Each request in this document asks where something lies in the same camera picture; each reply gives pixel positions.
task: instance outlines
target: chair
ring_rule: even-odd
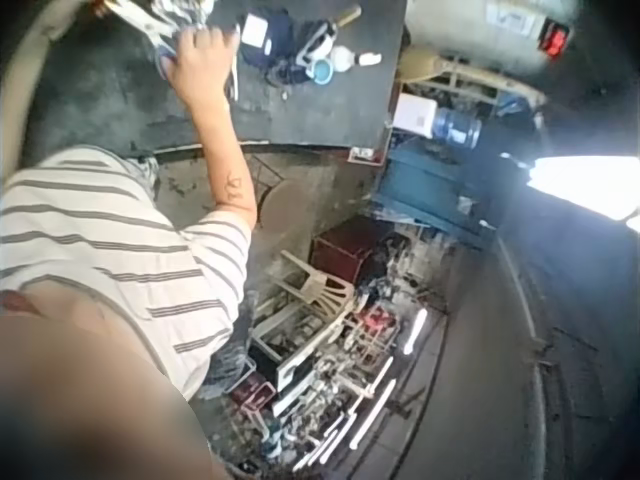
[[[316,270],[286,250],[282,250],[280,255],[309,276],[300,288],[287,282],[286,279],[274,278],[274,283],[302,300],[325,319],[333,320],[338,317],[347,303],[353,299],[353,284],[335,275]]]

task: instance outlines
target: cloth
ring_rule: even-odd
[[[215,0],[153,0],[151,9],[180,29],[205,28],[215,3]]]
[[[124,158],[121,163],[127,172],[145,187],[147,195],[155,200],[155,187],[160,171],[156,157]]]
[[[216,211],[176,231],[147,173],[76,147],[15,174],[0,200],[0,289],[56,281],[89,293],[190,399],[233,330],[251,232]]]
[[[251,327],[258,305],[258,293],[249,291],[240,304],[240,314],[229,341],[211,357],[209,371],[198,390],[198,398],[209,400],[230,391],[251,366],[247,362],[251,343]]]

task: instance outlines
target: hand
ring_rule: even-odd
[[[163,62],[169,82],[192,115],[229,109],[224,86],[239,44],[237,32],[223,35],[218,28],[180,34],[177,58]]]

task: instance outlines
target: wooden handle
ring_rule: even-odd
[[[357,19],[360,15],[362,15],[362,7],[358,4],[349,7],[347,10],[342,12],[338,18],[335,19],[334,23],[338,28],[342,28],[346,25],[349,25],[355,19]]]

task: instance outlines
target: workbench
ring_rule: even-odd
[[[393,86],[406,0],[360,0],[362,16],[337,44],[382,54],[382,63],[336,73],[326,86],[276,88],[238,57],[233,123],[243,143],[375,147]],[[352,0],[219,0],[211,23],[230,29],[253,6],[284,7],[296,20],[331,18]],[[88,11],[51,49],[34,96],[23,163],[93,144],[122,156],[197,146],[184,106],[158,75],[147,38]]]

